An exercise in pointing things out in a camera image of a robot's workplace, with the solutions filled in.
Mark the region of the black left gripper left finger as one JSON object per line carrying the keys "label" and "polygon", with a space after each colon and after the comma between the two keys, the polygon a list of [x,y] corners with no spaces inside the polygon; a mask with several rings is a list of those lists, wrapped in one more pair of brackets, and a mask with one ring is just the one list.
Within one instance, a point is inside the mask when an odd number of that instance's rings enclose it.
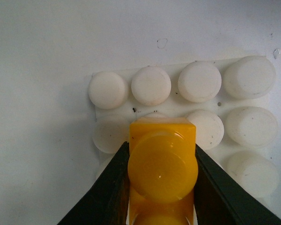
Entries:
{"label": "black left gripper left finger", "polygon": [[59,225],[125,225],[129,203],[129,143],[124,142],[90,190]]}

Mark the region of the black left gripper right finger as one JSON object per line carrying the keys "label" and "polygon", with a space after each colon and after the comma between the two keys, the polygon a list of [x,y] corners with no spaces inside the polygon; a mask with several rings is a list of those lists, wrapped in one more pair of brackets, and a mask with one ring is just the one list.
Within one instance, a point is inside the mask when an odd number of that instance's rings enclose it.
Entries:
{"label": "black left gripper right finger", "polygon": [[281,225],[281,219],[238,185],[204,150],[195,148],[194,207],[199,225]]}

